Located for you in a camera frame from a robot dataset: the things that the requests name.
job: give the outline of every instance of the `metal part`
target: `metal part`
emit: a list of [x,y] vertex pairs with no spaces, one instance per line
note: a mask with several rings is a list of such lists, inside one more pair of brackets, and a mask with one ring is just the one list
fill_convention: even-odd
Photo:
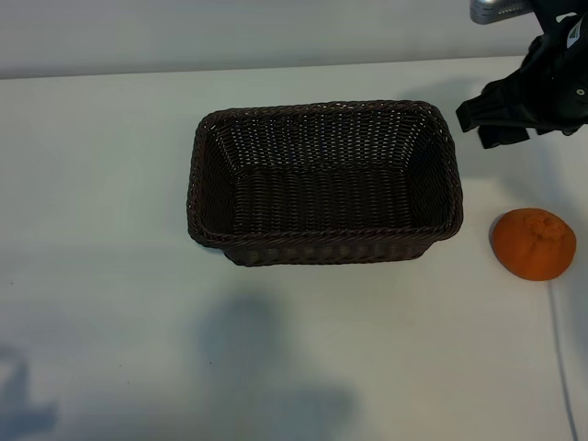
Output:
[[474,23],[489,25],[533,12],[528,0],[470,0],[469,16]]

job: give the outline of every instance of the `orange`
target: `orange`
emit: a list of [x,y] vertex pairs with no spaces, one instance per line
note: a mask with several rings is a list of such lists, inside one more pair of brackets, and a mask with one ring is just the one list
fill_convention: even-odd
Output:
[[492,232],[498,260],[527,280],[561,276],[576,253],[576,235],[566,222],[543,209],[515,209]]

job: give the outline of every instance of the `table surface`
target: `table surface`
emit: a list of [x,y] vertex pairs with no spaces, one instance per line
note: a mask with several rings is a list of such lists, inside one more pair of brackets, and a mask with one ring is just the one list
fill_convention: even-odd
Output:
[[[0,440],[588,439],[587,132],[484,151],[455,116],[520,62],[1,81]],[[370,99],[445,115],[456,237],[412,262],[260,268],[190,240],[205,115]],[[489,246],[529,206],[578,235],[549,284]]]

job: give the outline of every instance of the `wicker basket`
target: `wicker basket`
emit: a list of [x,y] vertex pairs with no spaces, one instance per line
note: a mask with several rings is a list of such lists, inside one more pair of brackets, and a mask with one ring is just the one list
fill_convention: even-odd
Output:
[[187,219],[237,265],[414,259],[461,226],[455,146],[424,102],[215,112],[196,132]]

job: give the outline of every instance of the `basket rim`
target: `basket rim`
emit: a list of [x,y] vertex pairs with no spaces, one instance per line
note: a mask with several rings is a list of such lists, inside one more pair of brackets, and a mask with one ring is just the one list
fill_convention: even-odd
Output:
[[[445,168],[445,181],[449,188],[451,211],[445,222],[425,227],[372,227],[360,229],[330,229],[306,232],[250,232],[244,234],[215,232],[207,229],[202,223],[198,204],[197,192],[201,186],[198,178],[201,175],[200,156],[206,147],[206,135],[211,126],[221,120],[237,118],[259,118],[259,117],[281,117],[281,116],[302,116],[329,113],[356,113],[366,110],[390,109],[394,110],[420,110],[428,114],[439,128],[444,142],[444,157],[449,167]],[[463,192],[458,174],[458,164],[455,155],[455,143],[447,122],[439,109],[424,101],[410,100],[374,100],[374,101],[332,101],[314,104],[302,104],[277,107],[240,107],[218,110],[208,114],[198,124],[194,141],[192,165],[190,170],[188,195],[187,195],[187,216],[188,232],[196,242],[209,247],[232,248],[237,246],[256,245],[288,245],[300,244],[300,240],[308,240],[321,243],[334,242],[361,242],[380,240],[428,240],[431,242],[449,239],[460,229],[463,222]]]

